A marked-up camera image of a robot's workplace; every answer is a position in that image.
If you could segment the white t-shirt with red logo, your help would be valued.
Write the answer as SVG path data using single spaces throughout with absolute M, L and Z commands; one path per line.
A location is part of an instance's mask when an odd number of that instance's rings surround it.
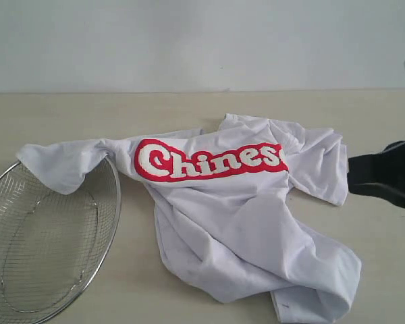
M 111 157 L 155 202 L 163 264 L 219 302 L 269 292 L 282 323 L 333 323 L 351 309 L 360 259 L 286 204 L 293 188 L 344 204 L 346 146 L 331 128 L 228 114 L 216 132 L 26 144 L 17 157 L 62 194 Z

